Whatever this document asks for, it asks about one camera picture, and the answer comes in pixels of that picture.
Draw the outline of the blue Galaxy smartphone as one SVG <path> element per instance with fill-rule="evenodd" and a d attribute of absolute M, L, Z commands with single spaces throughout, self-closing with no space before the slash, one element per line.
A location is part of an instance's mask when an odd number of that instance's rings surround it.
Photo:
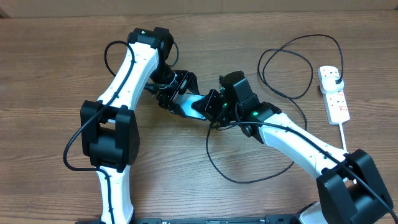
<path fill-rule="evenodd" d="M 203 95 L 195 95 L 191 93 L 185 93 L 180 95 L 177 99 L 177 103 L 181 106 L 182 111 L 188 118 L 195 118 L 199 120 L 205 121 L 206 118 L 199 113 L 197 110 L 192 108 L 194 102 L 202 100 L 204 98 Z"/>

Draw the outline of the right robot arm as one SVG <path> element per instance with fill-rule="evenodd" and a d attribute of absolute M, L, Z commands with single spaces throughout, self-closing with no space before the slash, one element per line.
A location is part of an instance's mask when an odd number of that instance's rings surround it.
<path fill-rule="evenodd" d="M 291 218 L 291 223 L 376 223 L 397 215 L 372 157 L 361 149 L 348 153 L 297 126 L 278 107 L 261 102 L 242 71 L 219 78 L 220 90 L 192 104 L 211 128 L 239 126 L 248 137 L 273 147 L 305 170 L 317 183 L 319 201 Z"/>

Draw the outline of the white power strip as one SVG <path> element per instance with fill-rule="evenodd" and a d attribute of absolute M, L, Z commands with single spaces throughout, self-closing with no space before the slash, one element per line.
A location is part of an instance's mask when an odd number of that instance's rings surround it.
<path fill-rule="evenodd" d="M 336 67 L 325 65 L 318 69 L 319 82 L 322 78 L 334 77 L 340 79 L 339 71 Z M 343 89 L 331 94 L 323 94 L 326 115 L 330 124 L 343 124 L 350 120 L 348 105 Z"/>

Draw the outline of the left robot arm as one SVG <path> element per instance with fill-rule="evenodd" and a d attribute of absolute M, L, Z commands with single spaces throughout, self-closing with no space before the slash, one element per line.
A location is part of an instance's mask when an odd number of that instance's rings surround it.
<path fill-rule="evenodd" d="M 144 90 L 155 94 L 159 106 L 183 118 L 204 120 L 192 108 L 202 99 L 197 78 L 172 70 L 166 63 L 174 38 L 165 28 L 136 28 L 123 43 L 127 52 L 107 90 L 80 110 L 84 155 L 90 158 L 101 185 L 103 212 L 97 223 L 132 223 L 130 168 L 140 145 L 135 110 Z"/>

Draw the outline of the white charger plug adapter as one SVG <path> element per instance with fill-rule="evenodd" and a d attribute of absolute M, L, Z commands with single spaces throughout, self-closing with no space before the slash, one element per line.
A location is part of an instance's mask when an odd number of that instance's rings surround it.
<path fill-rule="evenodd" d="M 345 83 L 343 80 L 341 80 L 339 83 L 337 83 L 339 79 L 335 79 L 334 77 L 331 78 L 322 78 L 320 80 L 320 90 L 323 94 L 331 94 L 337 91 L 340 91 L 344 88 Z"/>

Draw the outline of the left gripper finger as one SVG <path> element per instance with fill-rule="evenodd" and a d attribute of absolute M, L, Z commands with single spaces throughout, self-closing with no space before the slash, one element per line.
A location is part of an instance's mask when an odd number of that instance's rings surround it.
<path fill-rule="evenodd" d="M 197 83 L 197 76 L 195 74 L 190 74 L 188 78 L 188 90 L 195 95 L 199 95 L 198 83 Z"/>
<path fill-rule="evenodd" d="M 183 118 L 187 118 L 187 115 L 185 114 L 184 110 L 178 103 L 172 103 L 169 106 L 169 111 L 173 114 L 179 115 Z"/>

